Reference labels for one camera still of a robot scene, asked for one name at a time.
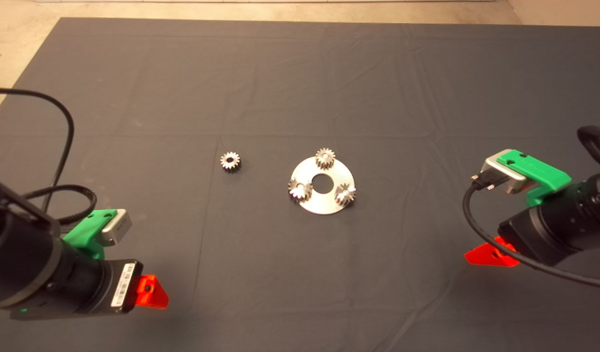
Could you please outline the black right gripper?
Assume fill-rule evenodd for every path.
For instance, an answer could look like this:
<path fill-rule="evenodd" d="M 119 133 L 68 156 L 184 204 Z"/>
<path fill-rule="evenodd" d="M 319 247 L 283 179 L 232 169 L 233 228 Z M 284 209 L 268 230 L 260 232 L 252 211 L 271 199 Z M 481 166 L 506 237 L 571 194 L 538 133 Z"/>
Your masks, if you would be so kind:
<path fill-rule="evenodd" d="M 577 253 L 570 245 L 553 236 L 541 220 L 537 208 L 523 210 L 501 222 L 499 235 L 519 254 L 549 266 L 555 266 Z M 466 252 L 465 260 L 470 265 L 494 267 L 515 267 L 520 263 L 490 243 L 483 243 Z"/>

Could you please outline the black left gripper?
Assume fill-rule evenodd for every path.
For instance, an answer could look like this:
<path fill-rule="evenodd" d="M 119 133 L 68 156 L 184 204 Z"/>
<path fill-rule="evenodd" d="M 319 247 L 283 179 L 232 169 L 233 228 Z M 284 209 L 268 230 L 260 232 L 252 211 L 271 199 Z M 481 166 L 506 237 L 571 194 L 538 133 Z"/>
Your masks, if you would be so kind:
<path fill-rule="evenodd" d="M 101 261 L 105 270 L 99 296 L 100 314 L 127 314 L 136 306 L 166 309 L 169 296 L 155 275 L 142 275 L 143 263 L 137 259 Z"/>

